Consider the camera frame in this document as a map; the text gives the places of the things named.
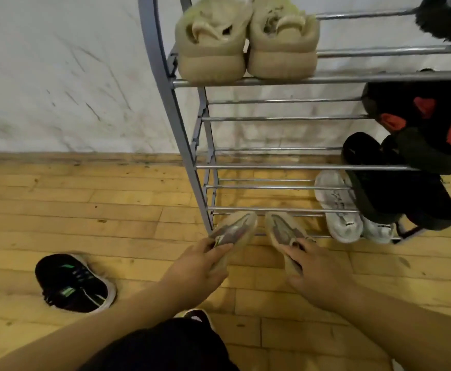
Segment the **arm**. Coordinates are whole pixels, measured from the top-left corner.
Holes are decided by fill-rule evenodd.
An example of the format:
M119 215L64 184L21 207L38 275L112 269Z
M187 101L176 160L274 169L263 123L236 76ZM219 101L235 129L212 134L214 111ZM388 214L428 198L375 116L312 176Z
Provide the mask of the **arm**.
M148 289L7 354L0 359L0 371L74 371L113 341L196 307L228 275L209 271L232 245L208 251L212 242L203 239L191 246Z
M303 276L289 283L310 303L340 314L406 371L451 370L451 317L357 285L327 250L298 239L306 251L283 246Z

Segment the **white wall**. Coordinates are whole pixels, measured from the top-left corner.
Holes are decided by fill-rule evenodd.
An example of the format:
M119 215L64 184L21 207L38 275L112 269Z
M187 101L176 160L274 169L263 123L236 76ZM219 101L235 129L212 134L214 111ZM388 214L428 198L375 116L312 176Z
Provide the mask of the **white wall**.
M293 0L308 12L402 8L421 0ZM179 0L159 0L166 50ZM436 44L412 17L324 21L319 48ZM321 60L319 70L451 69L451 55ZM357 96L361 85L210 88L209 98ZM195 89L178 89L192 130ZM214 106L212 116L362 113L356 103ZM334 146L374 121L223 123L219 147ZM143 44L136 0L0 0L0 151L177 152Z

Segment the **metal shoe rack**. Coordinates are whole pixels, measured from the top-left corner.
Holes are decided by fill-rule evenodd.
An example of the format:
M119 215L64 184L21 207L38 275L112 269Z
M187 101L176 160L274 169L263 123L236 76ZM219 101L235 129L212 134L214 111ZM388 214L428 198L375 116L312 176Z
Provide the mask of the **metal shoe rack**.
M180 0L183 11L192 5L191 0ZM210 117L209 106L217 104L260 104L260 103L317 103L317 102L339 102L339 101L358 101L359 98L346 99L272 99L272 100L221 100L212 101L207 99L207 93L204 87L198 87L200 106L196 118L196 125L191 138L188 142L183 118L179 110L178 100L176 98L176 89L180 87L196 87L186 80L176 78L176 70L179 57L175 47L170 55L166 57L164 45L162 43L162 34L158 15L157 0L138 0L140 18L142 24L143 38L150 61L157 88L160 92L169 123L171 125L179 152L183 158L183 165L188 174L193 193L198 202L203 222L207 231L210 233L213 228L213 216L218 214L231 213L237 210L258 211L286 211L294 216L320 217L323 213L354 213L354 210L331 210L331 209L298 209L298 208L260 208L260 207L220 207L215 205L216 190L218 188L236 188L236 189L334 189L334 187L316 187L316 186L289 186L294 182L306 182L312 180L233 180L219 179L218 170L221 169L277 169L277 170L383 170L383 171L409 171L415 170L408 166L360 166L360 165L259 165L259 164L227 164L218 165L216 163L216 152L234 152L234 151L328 151L340 150L341 147L299 147L299 148L215 148L212 134L212 122L231 122L231 121L293 121L293 120L358 120L368 119L366 115L342 115L342 116L310 116L310 117ZM347 13L327 13L318 14L317 18L321 21L335 19L354 19L354 18L376 18L393 17L414 14L414 9L400 10L381 10ZM449 54L451 53L451 44L432 45L432 46L404 46L404 47L375 47L375 48L355 48L355 49L330 49L318 50L319 58L342 58L342 57L370 57L370 56L402 56L402 55L427 55L427 54ZM365 83L369 81L426 81L426 80L451 80L451 71L439 72L402 72L402 73L367 73L367 74L315 74L314 77L290 81L267 81L258 78L247 77L231 83L229 86L263 86L263 85L311 85L320 83ZM208 153L206 164L198 164L196 150L198 148L200 132L202 127L208 144ZM197 170L205 170L204 182L200 182ZM248 184L230 185L230 181L246 181ZM208 203L209 190L212 191L210 204ZM410 230L405 230L402 224L397 224L398 237L393 242L400 243L411 237L414 237L425 229L417 226Z

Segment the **black shoe with green stripes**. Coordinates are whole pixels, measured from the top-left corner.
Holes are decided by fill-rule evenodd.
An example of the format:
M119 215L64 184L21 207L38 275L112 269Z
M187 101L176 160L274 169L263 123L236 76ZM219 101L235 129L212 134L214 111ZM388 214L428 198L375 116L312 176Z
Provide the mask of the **black shoe with green stripes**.
M94 274L78 255L54 254L42 258L35 276L49 306L79 313L96 313L116 298L115 286Z

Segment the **hand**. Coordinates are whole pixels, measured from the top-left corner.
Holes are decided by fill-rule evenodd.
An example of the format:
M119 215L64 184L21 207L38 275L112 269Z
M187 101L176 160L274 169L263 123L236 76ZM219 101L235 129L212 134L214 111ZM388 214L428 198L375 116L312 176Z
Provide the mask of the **hand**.
M210 271L232 244L211 249L215 241L204 238L190 246L167 270L160 284L177 300L179 310L193 309L213 293L229 275L227 270Z
M302 276L288 276L289 284L311 304L323 310L337 312L358 285L326 249L303 238L298 238L297 241L305 251L280 245L303 268Z

